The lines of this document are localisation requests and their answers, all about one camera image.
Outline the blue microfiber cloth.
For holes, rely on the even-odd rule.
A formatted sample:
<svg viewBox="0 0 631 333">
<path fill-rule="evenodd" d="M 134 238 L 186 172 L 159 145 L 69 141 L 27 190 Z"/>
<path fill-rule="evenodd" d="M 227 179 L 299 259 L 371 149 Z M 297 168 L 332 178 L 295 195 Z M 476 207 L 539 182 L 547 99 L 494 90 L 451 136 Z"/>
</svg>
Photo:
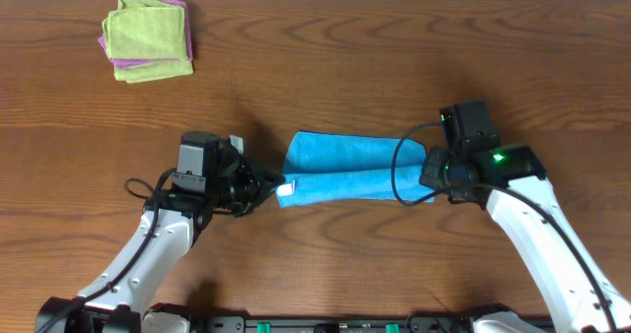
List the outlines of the blue microfiber cloth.
<svg viewBox="0 0 631 333">
<path fill-rule="evenodd" d="M 425 147 L 413 140 L 300 131 L 288 148 L 277 190 L 283 208 L 335 200 L 417 200 Z"/>
</svg>

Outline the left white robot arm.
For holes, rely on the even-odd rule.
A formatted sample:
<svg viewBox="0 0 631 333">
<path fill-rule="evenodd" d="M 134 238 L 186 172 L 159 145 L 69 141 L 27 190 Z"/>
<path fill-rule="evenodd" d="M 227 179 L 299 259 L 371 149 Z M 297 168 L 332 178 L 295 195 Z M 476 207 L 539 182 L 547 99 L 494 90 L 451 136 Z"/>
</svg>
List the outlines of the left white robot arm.
<svg viewBox="0 0 631 333">
<path fill-rule="evenodd" d="M 183 135 L 177 165 L 148 188 L 131 239 L 76 297 L 50 298 L 36 331 L 205 331 L 205 321 L 188 312 L 153 308 L 157 289 L 214 216 L 250 214 L 284 180 L 246 158 L 239 137 Z"/>
</svg>

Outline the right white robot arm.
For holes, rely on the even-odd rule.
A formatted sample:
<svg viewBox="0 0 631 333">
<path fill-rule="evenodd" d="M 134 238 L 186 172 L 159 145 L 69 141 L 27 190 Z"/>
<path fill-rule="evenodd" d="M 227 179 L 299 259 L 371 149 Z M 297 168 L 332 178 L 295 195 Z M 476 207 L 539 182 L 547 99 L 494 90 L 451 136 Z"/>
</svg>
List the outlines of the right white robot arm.
<svg viewBox="0 0 631 333">
<path fill-rule="evenodd" d="M 546 170 L 526 145 L 457 155 L 430 151 L 420 176 L 452 204 L 473 203 L 504 231 L 558 332 L 627 332 L 630 301 L 597 266 L 569 224 Z"/>
</svg>

